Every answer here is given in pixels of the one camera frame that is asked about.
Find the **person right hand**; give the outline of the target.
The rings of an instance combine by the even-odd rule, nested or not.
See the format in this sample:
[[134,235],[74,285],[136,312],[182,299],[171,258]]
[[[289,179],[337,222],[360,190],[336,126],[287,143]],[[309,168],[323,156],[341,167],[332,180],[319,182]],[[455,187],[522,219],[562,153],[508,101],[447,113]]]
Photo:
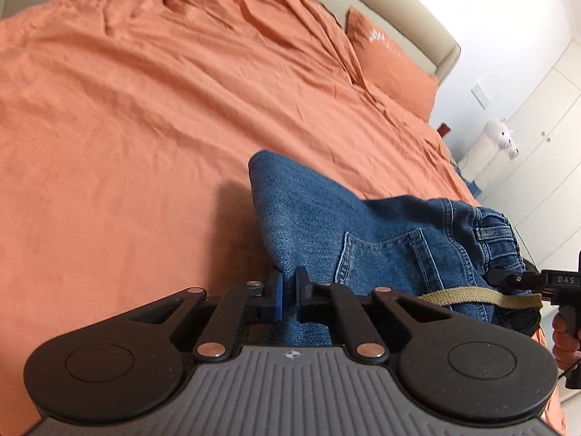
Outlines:
[[560,312],[552,320],[552,340],[552,354],[560,369],[567,370],[580,360],[580,341],[566,332]]

